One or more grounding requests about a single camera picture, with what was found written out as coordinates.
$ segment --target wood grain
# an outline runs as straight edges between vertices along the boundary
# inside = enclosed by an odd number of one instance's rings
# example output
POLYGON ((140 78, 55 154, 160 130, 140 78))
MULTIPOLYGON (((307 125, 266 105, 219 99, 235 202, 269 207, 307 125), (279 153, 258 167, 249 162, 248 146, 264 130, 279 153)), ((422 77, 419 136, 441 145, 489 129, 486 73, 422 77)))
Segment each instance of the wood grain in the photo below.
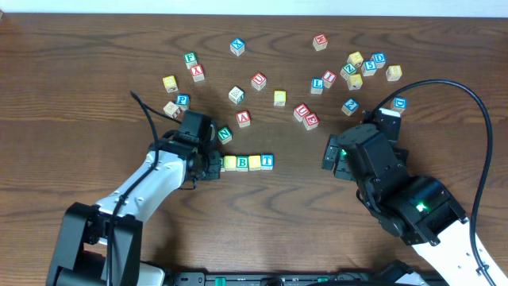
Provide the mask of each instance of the wood grain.
MULTIPOLYGON (((209 271, 335 271, 376 268, 398 258, 430 269, 383 232, 355 197, 356 185, 321 170, 327 138, 360 120, 342 104, 371 109, 391 91, 422 79, 467 84, 486 103, 495 149, 478 231, 508 270, 508 21, 412 17, 209 17, 6 14, 0 22, 0 284, 43 284, 60 221, 73 202, 92 204, 119 186, 151 141, 135 90, 162 109, 162 78, 175 75, 190 108, 229 126, 223 153, 275 154, 272 172, 227 172, 194 191, 172 193, 144 228, 142 258, 209 271), (328 48, 315 52, 312 37, 328 48), (235 57, 229 42, 241 37, 235 57), (183 54, 197 53, 206 81, 194 83, 183 54), (351 52, 385 52, 404 75, 382 72, 359 91, 338 79, 321 96, 310 81, 339 72, 351 52), (250 87, 267 76, 262 91, 250 87), (234 86, 246 90, 236 106, 234 86), (284 108, 273 90, 287 91, 284 108), (321 119, 305 131, 293 108, 305 102, 321 119), (240 129, 235 113, 249 110, 240 129)), ((483 165, 485 129, 474 102, 451 87, 407 92, 400 145, 411 172, 442 180, 468 211, 483 165)), ((174 129, 156 119, 160 133, 174 129)))

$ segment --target white wall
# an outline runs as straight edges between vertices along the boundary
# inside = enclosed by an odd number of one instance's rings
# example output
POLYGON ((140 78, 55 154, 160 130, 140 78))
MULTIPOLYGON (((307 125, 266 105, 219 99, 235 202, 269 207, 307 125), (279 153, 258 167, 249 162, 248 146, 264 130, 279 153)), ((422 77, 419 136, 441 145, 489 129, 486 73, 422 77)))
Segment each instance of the white wall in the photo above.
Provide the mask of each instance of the white wall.
POLYGON ((508 17, 508 0, 0 0, 0 9, 7 13, 508 17))

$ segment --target letter cube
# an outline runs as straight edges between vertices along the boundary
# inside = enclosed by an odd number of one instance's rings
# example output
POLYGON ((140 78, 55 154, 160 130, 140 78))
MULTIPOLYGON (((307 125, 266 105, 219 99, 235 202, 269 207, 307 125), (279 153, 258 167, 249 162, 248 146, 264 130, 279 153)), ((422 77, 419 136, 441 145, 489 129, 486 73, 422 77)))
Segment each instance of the letter cube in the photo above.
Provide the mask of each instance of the letter cube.
POLYGON ((176 85, 176 79, 174 75, 170 75, 162 79, 164 83, 164 87, 168 93, 173 91, 178 91, 178 86, 176 85))
POLYGON ((372 54, 371 60, 374 60, 376 68, 384 67, 384 64, 387 62, 387 58, 384 56, 384 53, 382 52, 372 54))
POLYGON ((398 111, 400 114, 407 108, 407 99, 396 97, 391 101, 391 109, 398 111))
POLYGON ((222 127, 218 132, 219 141, 224 145, 233 139, 233 135, 228 127, 222 127))
POLYGON ((229 48, 231 49, 231 52, 233 52, 233 54, 239 56, 241 55, 242 52, 245 51, 245 43, 239 38, 236 38, 231 42, 229 48))
POLYGON ((375 63, 372 60, 365 60, 364 64, 362 64, 362 75, 363 76, 371 76, 375 74, 377 68, 375 67, 375 63))
POLYGON ((390 66, 387 69, 387 80, 388 81, 395 81, 400 79, 402 76, 402 69, 399 65, 396 66, 390 66))
POLYGON ((221 157, 221 172, 225 172, 224 157, 221 157))
POLYGON ((173 102, 168 102, 166 106, 163 108, 163 110, 164 113, 170 118, 177 118, 180 115, 180 113, 182 113, 180 107, 178 107, 173 102))
POLYGON ((176 95, 176 105, 180 107, 182 111, 189 109, 189 95, 176 95))
POLYGON ((229 92, 229 100, 231 100, 234 104, 240 104, 242 100, 244 100, 245 93, 239 87, 233 87, 233 89, 229 92))
POLYGON ((251 125, 251 117, 248 116, 248 111, 241 111, 237 113, 237 121, 240 128, 251 125))
POLYGON ((238 172, 247 172, 248 171, 248 157, 247 156, 238 156, 237 157, 237 171, 238 172))
POLYGON ((346 64, 344 67, 342 67, 341 69, 341 76, 345 79, 345 80, 348 80, 349 79, 349 76, 351 75, 354 75, 356 74, 356 68, 354 65, 352 64, 346 64))
POLYGON ((224 170, 236 171, 237 170, 237 157, 236 156, 224 156, 224 170))
POLYGON ((261 155, 261 170, 273 170, 273 155, 261 155))
POLYGON ((362 77, 360 75, 350 75, 347 83, 349 90, 352 91, 360 89, 360 87, 362 87, 362 84, 364 84, 364 81, 362 80, 362 77))
POLYGON ((345 102, 342 106, 342 112, 348 116, 351 116, 351 114, 355 113, 359 106, 360 104, 358 104, 355 99, 348 99, 348 101, 345 102))
POLYGON ((359 68, 364 62, 364 58, 360 54, 360 52, 354 52, 348 57, 348 63, 355 66, 355 68, 359 68))
POLYGON ((187 66, 187 69, 198 65, 198 57, 196 57, 195 52, 186 53, 185 55, 183 55, 183 59, 185 60, 185 65, 187 66))
POLYGON ((194 82, 202 81, 205 79, 205 72, 203 71, 201 64, 190 68, 190 72, 192 73, 192 79, 194 82))
POLYGON ((273 106, 285 106, 286 105, 286 92, 275 91, 273 93, 273 106))
POLYGON ((305 128, 307 130, 311 130, 311 129, 318 127, 318 124, 319 124, 319 119, 315 113, 305 116, 305 118, 303 120, 303 125, 305 126, 305 128))
POLYGON ((261 156, 249 156, 248 157, 248 170, 249 171, 258 171, 261 169, 261 156))
POLYGON ((325 87, 331 88, 333 82, 335 82, 335 79, 337 78, 337 75, 331 71, 326 71, 322 78, 323 81, 325 82, 325 87))
POLYGON ((252 86, 257 89, 258 91, 262 90, 264 86, 267 85, 267 78, 262 75, 260 72, 258 72, 254 77, 252 78, 252 86))
POLYGON ((327 44, 328 39, 325 37, 325 34, 315 36, 314 40, 312 41, 312 45, 314 46, 316 51, 321 51, 322 49, 325 49, 327 44))
POLYGON ((325 81, 323 79, 312 79, 312 85, 310 86, 310 93, 314 95, 320 95, 325 89, 325 81))
POLYGON ((310 113, 309 107, 304 103, 300 104, 294 109, 293 115, 299 122, 302 122, 303 118, 310 113))

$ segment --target wooden tabletop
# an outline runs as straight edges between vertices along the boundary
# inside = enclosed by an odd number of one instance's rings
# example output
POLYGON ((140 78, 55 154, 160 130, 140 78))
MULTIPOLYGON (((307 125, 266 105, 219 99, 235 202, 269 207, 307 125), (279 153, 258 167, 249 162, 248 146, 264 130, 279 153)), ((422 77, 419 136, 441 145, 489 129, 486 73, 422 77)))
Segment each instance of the wooden tabletop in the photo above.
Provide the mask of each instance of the wooden tabletop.
MULTIPOLYGON (((175 191, 144 228, 142 259, 166 267, 211 272, 377 269, 394 259, 431 269, 391 237, 355 196, 356 185, 321 169, 328 136, 358 124, 341 107, 353 97, 372 109, 390 92, 422 79, 460 81, 487 105, 494 157, 478 233, 508 271, 508 21, 411 17, 222 17, 171 15, 4 14, 0 22, 0 284, 45 281, 61 218, 73 202, 94 204, 142 163, 152 141, 137 91, 162 110, 176 93, 162 78, 175 75, 190 108, 229 126, 224 154, 275 154, 271 172, 226 172, 175 191), (313 36, 328 47, 316 52, 313 36), (229 43, 246 42, 234 56, 229 43), (206 80, 194 83, 183 54, 197 53, 206 80), (403 76, 387 82, 383 68, 348 91, 339 78, 322 95, 313 77, 338 73, 348 54, 384 52, 403 76), (262 91, 251 87, 267 76, 262 91), (238 106, 228 92, 246 91, 238 106), (287 91, 284 108, 273 91, 287 91), (304 102, 319 127, 293 118, 304 102), (235 113, 248 110, 240 129, 235 113)), ((468 212, 485 156, 482 115, 453 87, 404 94, 399 146, 409 170, 441 180, 468 212)), ((177 125, 156 119, 159 134, 177 125)), ((102 247, 94 248, 104 253, 102 247)))

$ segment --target yellow cube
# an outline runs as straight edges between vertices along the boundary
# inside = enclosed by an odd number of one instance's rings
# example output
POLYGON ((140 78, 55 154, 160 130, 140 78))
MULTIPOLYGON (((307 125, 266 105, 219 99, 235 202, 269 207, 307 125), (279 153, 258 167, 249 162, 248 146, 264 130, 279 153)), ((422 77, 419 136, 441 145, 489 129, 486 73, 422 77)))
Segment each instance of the yellow cube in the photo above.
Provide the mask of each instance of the yellow cube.
POLYGON ((176 85, 176 79, 174 75, 170 75, 162 79, 164 83, 164 87, 166 87, 166 91, 168 93, 173 91, 178 91, 178 86, 176 85))
POLYGON ((396 66, 390 66, 387 69, 387 79, 388 81, 395 81, 400 79, 402 76, 402 69, 399 65, 396 66))
POLYGON ((359 68, 364 63, 364 58, 360 54, 360 52, 354 52, 348 57, 348 63, 355 66, 355 68, 359 68))
POLYGON ((261 155, 249 156, 248 157, 248 170, 258 171, 261 169, 261 155))
POLYGON ((224 156, 224 169, 226 171, 237 170, 237 157, 236 156, 224 156))
POLYGON ((361 75, 350 75, 348 78, 348 88, 350 91, 360 89, 364 84, 361 75))
POLYGON ((273 95, 273 106, 286 105, 286 91, 275 91, 273 95))

